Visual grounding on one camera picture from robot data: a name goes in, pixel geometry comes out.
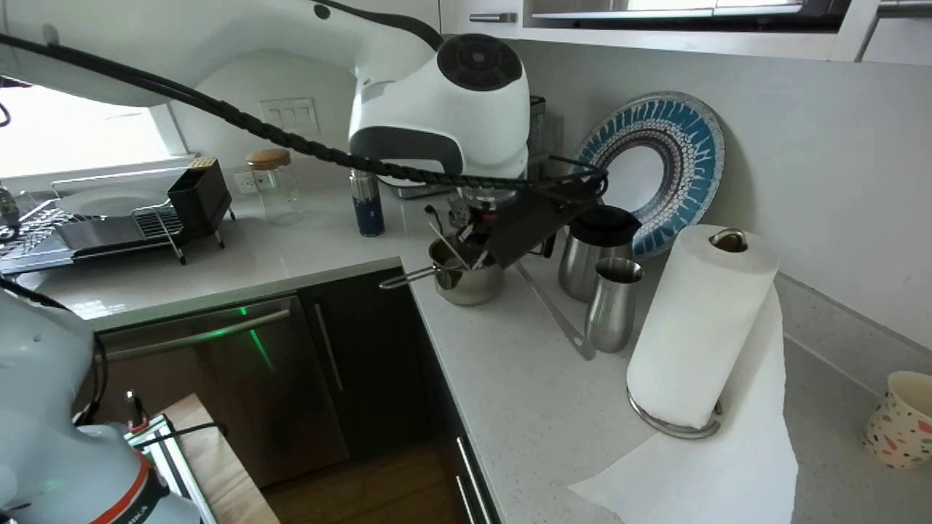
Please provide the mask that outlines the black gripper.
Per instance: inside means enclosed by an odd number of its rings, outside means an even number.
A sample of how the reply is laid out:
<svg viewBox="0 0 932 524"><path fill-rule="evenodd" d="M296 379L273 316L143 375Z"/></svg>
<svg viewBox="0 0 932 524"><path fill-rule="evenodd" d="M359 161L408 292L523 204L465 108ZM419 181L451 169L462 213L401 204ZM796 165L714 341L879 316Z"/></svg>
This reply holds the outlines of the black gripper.
<svg viewBox="0 0 932 524"><path fill-rule="evenodd" d="M521 188L493 213L486 251L500 267L507 267L590 204L593 188L586 183Z"/></svg>

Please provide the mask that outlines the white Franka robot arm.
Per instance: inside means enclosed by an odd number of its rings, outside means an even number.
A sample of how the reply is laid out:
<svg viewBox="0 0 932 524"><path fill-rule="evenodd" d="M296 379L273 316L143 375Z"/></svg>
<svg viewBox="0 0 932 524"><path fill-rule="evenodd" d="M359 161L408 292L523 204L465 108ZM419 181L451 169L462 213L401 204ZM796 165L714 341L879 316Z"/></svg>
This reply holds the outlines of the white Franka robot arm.
<svg viewBox="0 0 932 524"><path fill-rule="evenodd" d="M325 146L205 85L232 68L339 97L347 143ZM340 0L4 0L4 73L111 104L177 102L355 174L496 188L486 252L509 266L590 206L599 172L532 181L531 78L493 36Z"/></svg>

